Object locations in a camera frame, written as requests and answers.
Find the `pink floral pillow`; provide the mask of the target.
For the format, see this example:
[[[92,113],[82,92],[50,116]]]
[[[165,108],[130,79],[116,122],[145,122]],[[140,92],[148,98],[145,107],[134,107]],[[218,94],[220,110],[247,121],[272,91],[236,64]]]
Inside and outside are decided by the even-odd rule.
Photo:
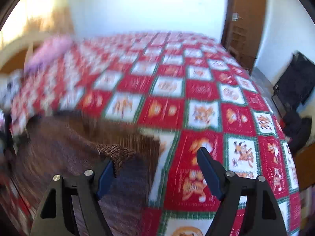
[[[52,63],[56,58],[65,54],[74,44],[69,35],[53,35],[46,39],[35,51],[32,45],[27,50],[23,72],[35,72]]]

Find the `white patterned pillow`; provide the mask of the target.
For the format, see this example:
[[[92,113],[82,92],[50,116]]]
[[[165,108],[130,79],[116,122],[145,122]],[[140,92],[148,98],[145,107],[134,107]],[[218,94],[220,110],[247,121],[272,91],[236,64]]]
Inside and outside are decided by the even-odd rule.
[[[23,79],[23,70],[17,69],[9,75],[1,74],[1,110],[9,112],[15,95],[19,92]]]

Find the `black bag by wall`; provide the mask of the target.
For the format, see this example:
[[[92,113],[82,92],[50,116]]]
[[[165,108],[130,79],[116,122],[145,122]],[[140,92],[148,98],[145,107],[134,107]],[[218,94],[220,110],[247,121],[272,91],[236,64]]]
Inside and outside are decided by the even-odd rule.
[[[307,144],[314,122],[314,116],[302,117],[297,111],[314,91],[314,63],[299,51],[293,53],[273,91],[272,101],[281,116],[283,132],[289,138],[290,151],[295,155]]]

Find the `beige patterned curtain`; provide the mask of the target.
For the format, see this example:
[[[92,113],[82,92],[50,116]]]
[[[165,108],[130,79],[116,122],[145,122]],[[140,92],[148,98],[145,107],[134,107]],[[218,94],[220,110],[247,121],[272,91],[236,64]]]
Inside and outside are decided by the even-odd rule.
[[[20,0],[1,28],[1,49],[30,32],[73,34],[69,0]]]

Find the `cream wooden headboard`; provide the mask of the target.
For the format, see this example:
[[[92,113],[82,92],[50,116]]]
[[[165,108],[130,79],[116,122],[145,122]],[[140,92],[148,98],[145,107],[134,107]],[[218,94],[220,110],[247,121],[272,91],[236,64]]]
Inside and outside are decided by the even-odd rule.
[[[51,32],[35,31],[25,34],[1,49],[1,74],[10,74],[17,69],[24,69],[29,46],[34,51],[49,37],[57,35]]]

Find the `red teddy bear bedspread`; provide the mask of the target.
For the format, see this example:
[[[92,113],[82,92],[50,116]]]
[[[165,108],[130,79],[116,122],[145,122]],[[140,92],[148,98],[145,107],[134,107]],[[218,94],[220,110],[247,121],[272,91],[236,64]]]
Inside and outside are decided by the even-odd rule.
[[[10,132],[34,116],[80,111],[136,125],[161,139],[140,235],[206,235],[220,206],[197,163],[204,147],[239,177],[262,175],[298,235],[301,206],[295,164],[283,131],[249,75],[212,38],[191,32],[137,32],[74,41],[50,65],[23,76]],[[113,162],[72,178],[55,175],[29,235],[114,235],[101,211]],[[242,196],[229,235],[239,235]]]

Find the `brown striped knit sweater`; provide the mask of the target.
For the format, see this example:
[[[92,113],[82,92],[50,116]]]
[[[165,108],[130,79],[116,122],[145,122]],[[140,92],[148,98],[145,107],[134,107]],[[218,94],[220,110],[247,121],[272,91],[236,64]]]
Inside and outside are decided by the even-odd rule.
[[[34,116],[13,138],[1,114],[1,235],[29,235],[52,178],[72,178],[109,158],[114,182],[101,211],[114,235],[140,235],[153,186],[161,139],[136,125],[90,117],[80,111]]]

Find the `brown wooden door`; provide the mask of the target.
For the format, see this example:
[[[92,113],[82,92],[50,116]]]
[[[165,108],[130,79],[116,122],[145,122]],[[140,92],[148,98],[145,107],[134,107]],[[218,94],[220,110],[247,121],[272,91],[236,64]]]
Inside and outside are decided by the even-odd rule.
[[[227,0],[221,45],[235,60],[252,73],[262,39],[266,0]],[[232,21],[232,14],[243,19]]]

